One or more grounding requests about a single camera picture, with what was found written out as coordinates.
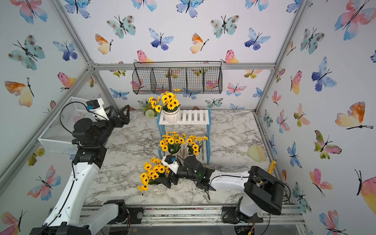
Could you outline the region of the sunflower pot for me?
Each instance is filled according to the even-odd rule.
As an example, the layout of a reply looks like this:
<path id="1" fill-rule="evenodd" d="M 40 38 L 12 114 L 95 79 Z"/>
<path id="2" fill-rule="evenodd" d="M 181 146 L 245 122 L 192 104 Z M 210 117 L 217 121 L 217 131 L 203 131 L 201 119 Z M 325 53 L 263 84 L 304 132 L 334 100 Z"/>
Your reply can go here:
<path id="1" fill-rule="evenodd" d="M 189 156 L 194 155 L 197 160 L 205 164 L 207 162 L 207 144 L 209 138 L 207 136 L 191 135 L 186 139 L 187 153 Z"/>
<path id="2" fill-rule="evenodd" d="M 160 159 L 167 155 L 184 156 L 187 135 L 185 133 L 166 132 L 160 140 Z"/>
<path id="3" fill-rule="evenodd" d="M 150 97 L 146 106 L 157 115 L 163 114 L 167 123 L 178 123 L 181 118 L 180 102 L 173 92 L 166 91 L 156 98 Z"/>
<path id="4" fill-rule="evenodd" d="M 157 179 L 167 177 L 170 173 L 170 168 L 162 164 L 161 159 L 153 157 L 150 161 L 145 162 L 144 172 L 140 174 L 141 184 L 138 185 L 138 190 L 146 192 L 149 186 L 161 185 Z"/>

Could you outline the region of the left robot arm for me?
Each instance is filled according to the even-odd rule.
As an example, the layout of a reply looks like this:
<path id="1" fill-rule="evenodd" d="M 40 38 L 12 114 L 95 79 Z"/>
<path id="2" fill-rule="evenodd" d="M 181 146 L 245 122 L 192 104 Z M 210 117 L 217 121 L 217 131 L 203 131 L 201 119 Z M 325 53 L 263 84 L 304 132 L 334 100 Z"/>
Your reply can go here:
<path id="1" fill-rule="evenodd" d="M 110 200 L 83 222 L 81 210 L 89 187 L 101 169 L 107 152 L 105 147 L 115 128 L 130 122 L 130 106 L 126 105 L 109 117 L 97 100 L 87 102 L 86 109 L 97 119 L 83 118 L 73 126 L 72 144 L 77 152 L 71 162 L 71 174 L 55 208 L 32 235 L 95 235 L 108 224 L 131 224 L 131 213 L 124 200 Z"/>

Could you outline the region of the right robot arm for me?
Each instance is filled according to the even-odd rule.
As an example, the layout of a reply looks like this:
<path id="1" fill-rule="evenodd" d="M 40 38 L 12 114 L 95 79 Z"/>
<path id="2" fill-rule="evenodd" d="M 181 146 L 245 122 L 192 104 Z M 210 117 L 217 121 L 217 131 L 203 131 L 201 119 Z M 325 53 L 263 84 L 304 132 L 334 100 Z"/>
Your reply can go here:
<path id="1" fill-rule="evenodd" d="M 152 180 L 167 188 L 177 185 L 179 179 L 188 179 L 206 193 L 218 190 L 244 192 L 245 196 L 239 199 L 236 207 L 222 209 L 223 223 L 258 222 L 261 211 L 270 215 L 282 214 L 285 185 L 258 166 L 244 172 L 220 172 L 204 167 L 194 155 L 184 160 L 164 156 L 162 164 L 166 167 L 165 173 L 153 176 Z"/>

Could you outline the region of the mixed flower pot behind shelf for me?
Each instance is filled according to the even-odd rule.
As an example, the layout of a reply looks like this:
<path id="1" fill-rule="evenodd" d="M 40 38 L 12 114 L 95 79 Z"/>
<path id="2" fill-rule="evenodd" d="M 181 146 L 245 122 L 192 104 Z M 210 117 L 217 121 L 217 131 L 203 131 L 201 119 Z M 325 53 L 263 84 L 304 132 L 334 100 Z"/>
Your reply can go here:
<path id="1" fill-rule="evenodd" d="M 151 124 L 158 126 L 158 113 L 154 110 L 151 103 L 147 99 L 139 100 L 138 103 L 147 120 Z"/>

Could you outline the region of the blue white wooden shelf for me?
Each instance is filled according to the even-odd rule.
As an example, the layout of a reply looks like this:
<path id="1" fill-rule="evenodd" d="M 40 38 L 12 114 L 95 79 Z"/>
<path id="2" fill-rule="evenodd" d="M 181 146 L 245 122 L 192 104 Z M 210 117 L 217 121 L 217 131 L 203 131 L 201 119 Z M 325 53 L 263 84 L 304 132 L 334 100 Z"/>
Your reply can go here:
<path id="1" fill-rule="evenodd" d="M 208 140 L 205 140 L 204 143 L 204 153 L 203 153 L 203 160 L 206 164 L 210 163 L 211 159 L 211 127 L 212 127 L 212 111 L 211 109 L 192 109 L 192 110 L 180 110 L 181 118 L 177 123 L 168 123 L 166 119 L 166 115 L 163 113 L 159 113 L 157 115 L 156 124 L 159 130 L 159 134 L 161 139 L 163 135 L 166 133 L 165 128 L 167 125 L 206 125 L 207 128 L 207 137 Z"/>

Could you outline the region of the green hand brush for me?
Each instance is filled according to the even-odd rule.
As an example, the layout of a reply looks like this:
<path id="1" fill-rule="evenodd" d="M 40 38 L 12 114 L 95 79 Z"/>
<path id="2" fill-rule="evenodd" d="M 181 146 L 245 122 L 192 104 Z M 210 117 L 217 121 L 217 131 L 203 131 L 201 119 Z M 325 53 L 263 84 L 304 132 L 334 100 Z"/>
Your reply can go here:
<path id="1" fill-rule="evenodd" d="M 267 161 L 267 157 L 262 146 L 250 146 L 248 148 L 248 156 L 256 162 Z"/>

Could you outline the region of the yellow toy shovel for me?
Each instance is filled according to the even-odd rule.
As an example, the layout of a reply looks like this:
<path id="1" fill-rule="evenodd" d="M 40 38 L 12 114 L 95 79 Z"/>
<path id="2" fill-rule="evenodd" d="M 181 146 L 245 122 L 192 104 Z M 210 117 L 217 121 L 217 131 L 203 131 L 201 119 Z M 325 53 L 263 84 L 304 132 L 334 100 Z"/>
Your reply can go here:
<path id="1" fill-rule="evenodd" d="M 276 164 L 277 164 L 277 161 L 275 161 L 275 160 L 271 161 L 271 163 L 270 163 L 270 165 L 269 165 L 269 169 L 268 169 L 268 173 L 269 173 L 269 174 L 272 174 L 272 173 L 273 173 Z"/>

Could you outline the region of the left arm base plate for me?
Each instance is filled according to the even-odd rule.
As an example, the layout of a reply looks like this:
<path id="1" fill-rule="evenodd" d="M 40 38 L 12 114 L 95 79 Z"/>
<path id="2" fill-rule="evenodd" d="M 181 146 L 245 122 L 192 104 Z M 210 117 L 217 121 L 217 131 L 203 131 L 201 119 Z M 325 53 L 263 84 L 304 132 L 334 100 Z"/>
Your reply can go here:
<path id="1" fill-rule="evenodd" d="M 118 216 L 108 222 L 108 224 L 138 225 L 142 223 L 144 212 L 145 210 L 142 207 L 120 207 L 118 209 Z"/>

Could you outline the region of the white mesh wall basket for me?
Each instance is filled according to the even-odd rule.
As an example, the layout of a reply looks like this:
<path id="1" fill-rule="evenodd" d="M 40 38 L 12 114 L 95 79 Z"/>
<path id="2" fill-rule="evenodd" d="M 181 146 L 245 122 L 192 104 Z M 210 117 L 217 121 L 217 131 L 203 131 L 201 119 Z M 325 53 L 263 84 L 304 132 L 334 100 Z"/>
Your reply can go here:
<path id="1" fill-rule="evenodd" d="M 45 150 L 66 154 L 77 152 L 77 145 L 72 144 L 75 123 L 83 118 L 95 120 L 93 114 L 84 107 L 86 102 L 86 99 L 70 97 L 63 105 L 38 138 Z"/>

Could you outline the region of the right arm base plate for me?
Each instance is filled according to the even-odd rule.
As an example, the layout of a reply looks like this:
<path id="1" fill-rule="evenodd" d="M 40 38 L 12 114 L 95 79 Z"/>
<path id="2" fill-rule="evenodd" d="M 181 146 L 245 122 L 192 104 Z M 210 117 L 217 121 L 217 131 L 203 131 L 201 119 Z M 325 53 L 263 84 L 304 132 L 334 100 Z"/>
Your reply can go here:
<path id="1" fill-rule="evenodd" d="M 240 212 L 235 206 L 222 207 L 221 221 L 227 224 L 244 223 L 263 223 L 263 218 L 258 217 L 257 213 L 253 216 L 247 216 Z"/>

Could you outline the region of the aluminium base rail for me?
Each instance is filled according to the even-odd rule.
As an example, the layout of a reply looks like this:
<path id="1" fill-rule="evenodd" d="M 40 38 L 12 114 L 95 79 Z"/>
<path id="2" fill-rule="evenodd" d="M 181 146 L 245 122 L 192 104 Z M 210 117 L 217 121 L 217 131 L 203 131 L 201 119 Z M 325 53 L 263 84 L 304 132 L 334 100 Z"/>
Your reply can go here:
<path id="1" fill-rule="evenodd" d="M 252 219 L 235 217 L 236 205 L 130 205 L 131 226 L 178 226 L 178 225 L 225 225 L 226 220 L 245 225 L 305 225 L 303 215 L 297 205 L 283 205 L 281 215 L 271 215 L 266 211 L 254 214 Z"/>

